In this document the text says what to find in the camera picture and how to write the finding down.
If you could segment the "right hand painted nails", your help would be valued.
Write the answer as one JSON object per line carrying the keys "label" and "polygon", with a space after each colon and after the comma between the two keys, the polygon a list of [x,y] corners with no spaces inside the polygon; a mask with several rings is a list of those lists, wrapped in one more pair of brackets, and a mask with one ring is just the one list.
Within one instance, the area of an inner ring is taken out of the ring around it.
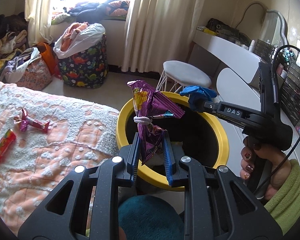
{"label": "right hand painted nails", "polygon": [[251,136],[243,144],[240,177],[257,199],[269,201],[287,180],[292,165],[282,151]]}

